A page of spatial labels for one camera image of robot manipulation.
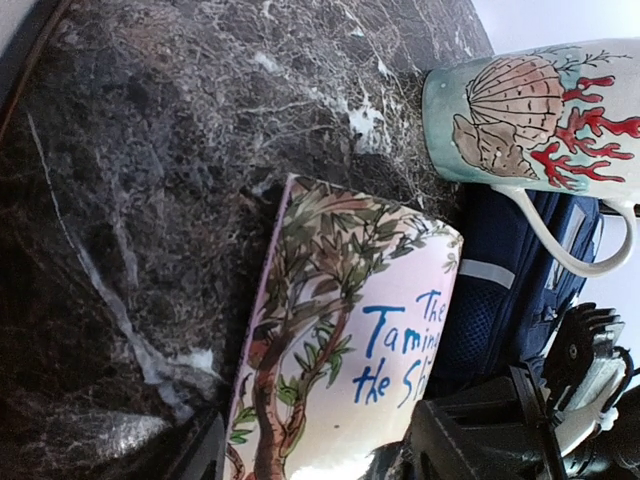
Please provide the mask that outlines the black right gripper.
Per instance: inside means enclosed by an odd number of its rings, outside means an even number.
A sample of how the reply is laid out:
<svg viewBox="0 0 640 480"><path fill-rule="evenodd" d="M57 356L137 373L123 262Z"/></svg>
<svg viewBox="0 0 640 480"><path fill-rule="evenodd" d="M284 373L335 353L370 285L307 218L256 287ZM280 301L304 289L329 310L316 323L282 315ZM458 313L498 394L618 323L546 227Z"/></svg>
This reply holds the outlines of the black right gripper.
<svg viewBox="0 0 640 480"><path fill-rule="evenodd" d="M613 308L583 303L565 312L541 372L509 369L523 406L528 452L522 479L636 479L639 374L618 343L624 322Z"/></svg>

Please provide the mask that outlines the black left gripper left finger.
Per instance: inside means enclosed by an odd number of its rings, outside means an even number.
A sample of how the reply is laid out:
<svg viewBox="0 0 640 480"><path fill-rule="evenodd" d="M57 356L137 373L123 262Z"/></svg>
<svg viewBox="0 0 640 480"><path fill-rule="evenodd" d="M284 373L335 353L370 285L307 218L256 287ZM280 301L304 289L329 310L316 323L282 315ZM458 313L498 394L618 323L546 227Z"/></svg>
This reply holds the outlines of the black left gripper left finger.
<svg viewBox="0 0 640 480"><path fill-rule="evenodd" d="M170 466L165 479L214 480L223 477L225 424L215 409L203 411L194 423L195 432Z"/></svg>

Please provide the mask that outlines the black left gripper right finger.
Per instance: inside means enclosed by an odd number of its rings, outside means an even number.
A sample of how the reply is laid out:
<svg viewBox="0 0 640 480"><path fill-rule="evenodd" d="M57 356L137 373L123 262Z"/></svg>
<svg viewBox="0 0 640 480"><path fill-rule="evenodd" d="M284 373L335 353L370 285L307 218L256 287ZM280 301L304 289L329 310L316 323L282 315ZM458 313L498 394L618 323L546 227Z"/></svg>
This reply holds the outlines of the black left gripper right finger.
<svg viewBox="0 0 640 480"><path fill-rule="evenodd" d="M555 437L540 390L527 377L498 377L419 401L404 477L553 479Z"/></svg>

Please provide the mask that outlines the navy blue student backpack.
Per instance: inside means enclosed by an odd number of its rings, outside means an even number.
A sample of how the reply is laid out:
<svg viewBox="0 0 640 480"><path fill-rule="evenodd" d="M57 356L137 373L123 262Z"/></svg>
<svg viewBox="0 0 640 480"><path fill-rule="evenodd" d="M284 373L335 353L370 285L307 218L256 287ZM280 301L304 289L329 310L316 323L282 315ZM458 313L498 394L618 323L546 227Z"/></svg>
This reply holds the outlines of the navy blue student backpack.
<svg viewBox="0 0 640 480"><path fill-rule="evenodd" d="M486 185L467 187L461 261L425 395L444 397L543 351L585 278L560 265L519 207Z"/></svg>

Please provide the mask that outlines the pink Taming of Shrew book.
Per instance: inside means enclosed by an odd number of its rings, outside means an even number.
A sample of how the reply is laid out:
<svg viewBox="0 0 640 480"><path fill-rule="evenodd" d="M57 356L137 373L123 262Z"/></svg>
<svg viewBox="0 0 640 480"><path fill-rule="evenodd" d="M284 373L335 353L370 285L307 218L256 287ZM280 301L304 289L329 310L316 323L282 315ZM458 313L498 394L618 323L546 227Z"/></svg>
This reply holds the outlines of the pink Taming of Shrew book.
<svg viewBox="0 0 640 480"><path fill-rule="evenodd" d="M404 479L463 245L443 221L290 175L238 369L226 479Z"/></svg>

